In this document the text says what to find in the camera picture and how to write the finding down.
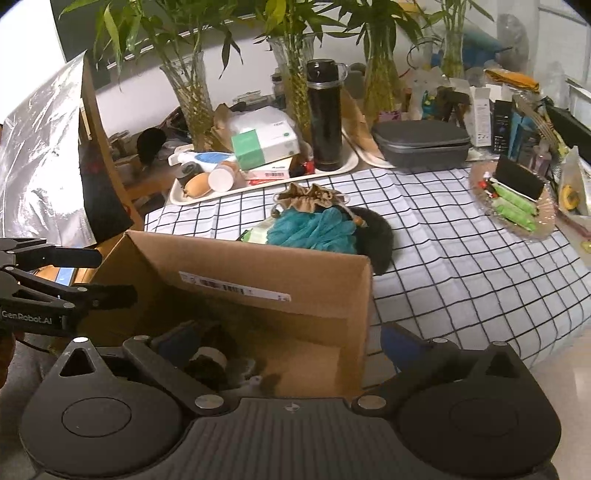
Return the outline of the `brown cardboard box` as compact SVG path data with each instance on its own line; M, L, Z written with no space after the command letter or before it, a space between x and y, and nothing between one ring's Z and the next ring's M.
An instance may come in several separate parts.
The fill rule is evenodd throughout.
M92 281L137 292L131 308L92 311L80 322L79 334L97 346L212 320L240 354L263 362L276 395L352 398L362 390L373 310L365 256L128 231Z

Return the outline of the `black fuzzy plush object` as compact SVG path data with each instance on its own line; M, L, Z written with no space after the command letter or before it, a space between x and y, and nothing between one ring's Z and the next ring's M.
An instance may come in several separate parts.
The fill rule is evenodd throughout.
M375 275L384 275L391 266L394 233L388 221L377 212L360 207L342 207L353 221L353 252L370 259Z

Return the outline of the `teal mesh bath sponge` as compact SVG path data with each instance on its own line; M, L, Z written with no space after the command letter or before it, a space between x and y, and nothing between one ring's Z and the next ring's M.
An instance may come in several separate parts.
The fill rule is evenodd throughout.
M320 213L287 209L266 234L266 243L287 248L356 254L356 224L336 207Z

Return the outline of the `tan drawstring cloth pouch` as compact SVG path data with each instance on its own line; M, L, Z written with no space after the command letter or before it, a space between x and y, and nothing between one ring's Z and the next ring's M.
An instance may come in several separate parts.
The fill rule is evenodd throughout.
M276 204L275 208L280 207L283 211L293 208L301 213L315 213L318 209L339 207L349 215L356 226L367 227L367 222L349 209L349 197L346 194L317 184L307 187L291 182L286 189L273 197L273 202Z

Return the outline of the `white black grid tablecloth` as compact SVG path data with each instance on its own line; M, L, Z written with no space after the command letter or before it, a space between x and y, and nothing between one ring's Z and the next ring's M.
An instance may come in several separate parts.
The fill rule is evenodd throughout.
M148 232L211 240L205 275L252 284L315 308L346 307L356 288L373 286L374 313L363 385L394 373L381 344L397 324L426 339L443 338L476 350L508 343L527 366L568 345L590 324L590 272L561 232L528 241L476 204L464 169L403 174L369 169L325 180L387 222L394 244L387 270L370 274L362 257L242 245L238 239L270 216L276 191L235 194L197 206L150 213Z

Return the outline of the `tan egg-shaped pouch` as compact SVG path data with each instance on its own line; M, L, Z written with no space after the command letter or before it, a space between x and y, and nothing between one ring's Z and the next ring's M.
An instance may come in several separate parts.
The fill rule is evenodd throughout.
M195 175L187 181L183 187L184 194L192 199L204 197L211 192L211 185L209 185L209 174L204 172Z

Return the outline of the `white blue tube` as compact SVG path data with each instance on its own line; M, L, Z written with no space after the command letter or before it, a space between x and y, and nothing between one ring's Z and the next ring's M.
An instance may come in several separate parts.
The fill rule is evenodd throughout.
M205 171L211 171L223 161L235 162L235 155L223 152L180 151L168 157L168 164L170 166L194 162L199 164Z

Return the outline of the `white jar with lid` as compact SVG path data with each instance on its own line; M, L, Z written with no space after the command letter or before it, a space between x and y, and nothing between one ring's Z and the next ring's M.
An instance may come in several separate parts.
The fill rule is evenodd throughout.
M213 192L228 192L235 185L238 171L238 164L235 162L222 161L208 174L209 188Z

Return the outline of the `dark grey zipper case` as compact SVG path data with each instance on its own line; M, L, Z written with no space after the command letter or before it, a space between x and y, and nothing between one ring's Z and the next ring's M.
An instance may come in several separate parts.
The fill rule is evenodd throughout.
M384 121L370 130L384 159L399 169L456 168L468 159L468 132L439 120Z

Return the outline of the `white plastic bag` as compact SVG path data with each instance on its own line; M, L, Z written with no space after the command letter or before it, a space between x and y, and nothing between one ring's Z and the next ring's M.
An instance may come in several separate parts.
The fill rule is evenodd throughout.
M573 147L561 164L558 208L569 220L590 233L590 165Z

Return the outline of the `brown paper bag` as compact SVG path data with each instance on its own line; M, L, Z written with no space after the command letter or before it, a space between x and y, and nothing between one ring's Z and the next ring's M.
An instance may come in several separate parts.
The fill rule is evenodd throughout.
M345 87L341 88L341 111L342 128L349 138L366 152L383 160L384 156L370 134L365 115L360 111L358 103Z

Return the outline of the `black product box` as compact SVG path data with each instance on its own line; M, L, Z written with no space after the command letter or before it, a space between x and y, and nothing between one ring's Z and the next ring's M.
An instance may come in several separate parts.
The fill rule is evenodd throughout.
M507 155L511 140L513 103L496 100L492 106L492 147L493 152Z

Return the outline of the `white product box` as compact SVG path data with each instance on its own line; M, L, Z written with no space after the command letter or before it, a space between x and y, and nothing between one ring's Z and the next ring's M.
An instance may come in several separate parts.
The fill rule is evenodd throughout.
M490 89L470 87L471 95L471 138L474 147L492 146L492 125L490 107Z

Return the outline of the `left glass vase bamboo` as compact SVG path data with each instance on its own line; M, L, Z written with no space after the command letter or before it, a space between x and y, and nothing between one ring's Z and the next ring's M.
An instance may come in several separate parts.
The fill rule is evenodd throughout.
M205 79L204 46L208 33L222 35L221 63L226 67L235 42L229 23L240 1L73 1L63 15L96 6L93 55L121 73L126 60L153 53L179 103L193 145L211 140L213 107Z

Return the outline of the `glass vase with bamboo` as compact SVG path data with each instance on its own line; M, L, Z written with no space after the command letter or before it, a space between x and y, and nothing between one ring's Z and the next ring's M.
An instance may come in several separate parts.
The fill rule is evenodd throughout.
M363 114L369 126L380 117L399 115L404 87L394 63L398 32L416 44L422 37L418 21L398 1L329 1L328 10L338 12L342 35L363 44L367 61Z

